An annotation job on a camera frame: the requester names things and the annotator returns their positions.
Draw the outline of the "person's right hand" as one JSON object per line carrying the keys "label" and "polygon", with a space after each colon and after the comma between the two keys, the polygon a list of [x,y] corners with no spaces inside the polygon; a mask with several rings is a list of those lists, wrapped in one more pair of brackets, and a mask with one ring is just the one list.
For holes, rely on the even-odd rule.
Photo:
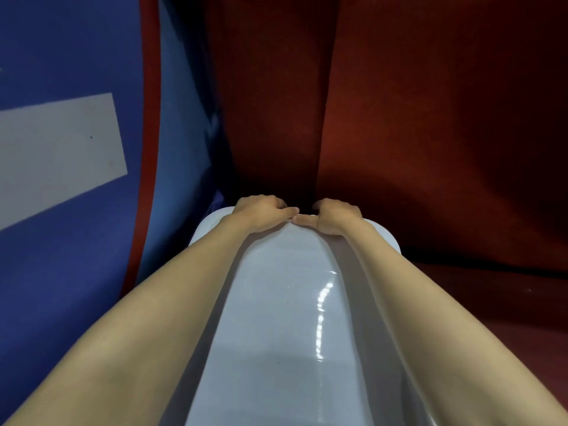
{"label": "person's right hand", "polygon": [[362,217],[359,207],[335,199],[325,198],[313,205],[313,210],[319,216],[317,231],[331,236],[345,236],[356,227],[367,224]]}

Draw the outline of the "person's left hand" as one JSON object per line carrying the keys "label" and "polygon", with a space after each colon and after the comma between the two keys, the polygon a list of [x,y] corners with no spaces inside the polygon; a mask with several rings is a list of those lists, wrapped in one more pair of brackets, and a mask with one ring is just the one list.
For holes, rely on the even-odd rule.
{"label": "person's left hand", "polygon": [[228,221],[248,235],[260,233],[283,223],[272,222],[272,211],[285,207],[289,206],[274,195],[252,195],[238,200]]}

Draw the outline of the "white plastic tub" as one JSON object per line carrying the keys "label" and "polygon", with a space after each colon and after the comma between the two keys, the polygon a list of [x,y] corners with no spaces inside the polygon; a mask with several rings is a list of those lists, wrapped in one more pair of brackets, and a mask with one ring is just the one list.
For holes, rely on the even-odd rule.
{"label": "white plastic tub", "polygon": [[186,426],[436,426],[345,238],[251,235],[219,301]]}

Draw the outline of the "person's left forearm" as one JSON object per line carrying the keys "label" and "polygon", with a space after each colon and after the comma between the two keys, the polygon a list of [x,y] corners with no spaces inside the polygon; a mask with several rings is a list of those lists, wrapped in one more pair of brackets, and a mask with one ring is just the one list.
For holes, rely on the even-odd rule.
{"label": "person's left forearm", "polygon": [[224,217],[89,328],[3,426],[157,426],[250,232]]}

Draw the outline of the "person's right forearm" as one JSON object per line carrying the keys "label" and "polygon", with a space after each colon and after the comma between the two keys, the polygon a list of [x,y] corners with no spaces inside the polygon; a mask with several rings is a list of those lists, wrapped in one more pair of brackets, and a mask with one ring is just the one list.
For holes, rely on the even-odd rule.
{"label": "person's right forearm", "polygon": [[568,426],[520,359],[368,222],[350,217],[339,230],[437,426]]}

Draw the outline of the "red fabric sheet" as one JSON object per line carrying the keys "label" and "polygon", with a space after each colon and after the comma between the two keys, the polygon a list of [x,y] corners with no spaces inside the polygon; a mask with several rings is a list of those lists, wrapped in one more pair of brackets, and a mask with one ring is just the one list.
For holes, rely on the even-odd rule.
{"label": "red fabric sheet", "polygon": [[203,0],[242,192],[356,205],[568,405],[568,0]]}

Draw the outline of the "blue mat with white stripe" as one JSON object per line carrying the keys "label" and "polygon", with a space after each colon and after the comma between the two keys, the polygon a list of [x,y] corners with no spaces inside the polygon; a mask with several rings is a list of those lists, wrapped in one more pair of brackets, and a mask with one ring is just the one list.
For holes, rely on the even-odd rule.
{"label": "blue mat with white stripe", "polygon": [[0,423],[119,299],[157,55],[158,0],[0,0]]}

